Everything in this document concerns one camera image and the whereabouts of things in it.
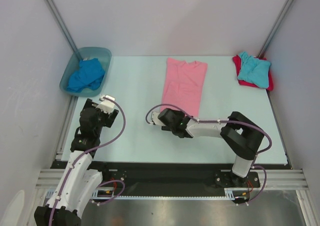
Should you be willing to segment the pink t shirt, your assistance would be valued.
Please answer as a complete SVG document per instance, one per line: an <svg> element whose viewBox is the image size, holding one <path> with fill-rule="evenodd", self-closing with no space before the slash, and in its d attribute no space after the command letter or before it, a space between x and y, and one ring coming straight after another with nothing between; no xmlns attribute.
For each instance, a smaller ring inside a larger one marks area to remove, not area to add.
<svg viewBox="0 0 320 226"><path fill-rule="evenodd" d="M168 58L161 102L180 107L189 115L199 115L208 64Z"/></svg>

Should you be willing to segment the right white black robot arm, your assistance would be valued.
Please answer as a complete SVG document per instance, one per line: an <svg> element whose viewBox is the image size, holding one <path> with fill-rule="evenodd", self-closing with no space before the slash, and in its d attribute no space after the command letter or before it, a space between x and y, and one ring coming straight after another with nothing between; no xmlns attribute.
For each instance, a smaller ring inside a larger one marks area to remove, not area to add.
<svg viewBox="0 0 320 226"><path fill-rule="evenodd" d="M166 108L153 112L151 120L179 138L222 138L236 154L231 170L231 182L243 186L249 180L249 171L265 137L262 129L240 112L234 111L228 120L199 120L184 112Z"/></svg>

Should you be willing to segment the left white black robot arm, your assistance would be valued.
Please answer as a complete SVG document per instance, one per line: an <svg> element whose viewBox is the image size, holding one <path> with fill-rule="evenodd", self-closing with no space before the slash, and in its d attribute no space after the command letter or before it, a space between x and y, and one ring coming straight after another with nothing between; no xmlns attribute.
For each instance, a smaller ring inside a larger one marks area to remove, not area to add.
<svg viewBox="0 0 320 226"><path fill-rule="evenodd" d="M89 166L101 145L102 129L110 128L122 109L115 109L117 104L111 96L102 95L99 100L86 100L62 177L46 205L34 212L36 225L80 225L92 193L98 185L109 183L111 174L107 170Z"/></svg>

